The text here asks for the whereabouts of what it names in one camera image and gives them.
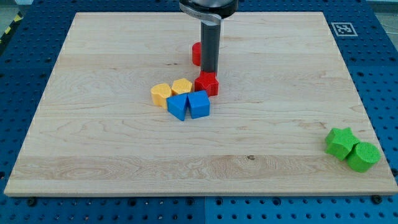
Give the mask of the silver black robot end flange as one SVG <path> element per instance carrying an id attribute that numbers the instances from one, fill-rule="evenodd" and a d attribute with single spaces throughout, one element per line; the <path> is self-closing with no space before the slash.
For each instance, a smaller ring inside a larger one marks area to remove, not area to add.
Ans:
<path id="1" fill-rule="evenodd" d="M 238 5 L 238 0 L 179 0 L 182 12 L 211 25 L 220 25 L 238 10 Z"/>

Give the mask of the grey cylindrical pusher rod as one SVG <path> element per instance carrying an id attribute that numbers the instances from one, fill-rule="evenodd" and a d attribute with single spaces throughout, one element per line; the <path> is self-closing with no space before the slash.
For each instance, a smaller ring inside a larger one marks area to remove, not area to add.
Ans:
<path id="1" fill-rule="evenodd" d="M 217 72 L 220 50 L 220 25 L 201 22 L 201 71 Z"/>

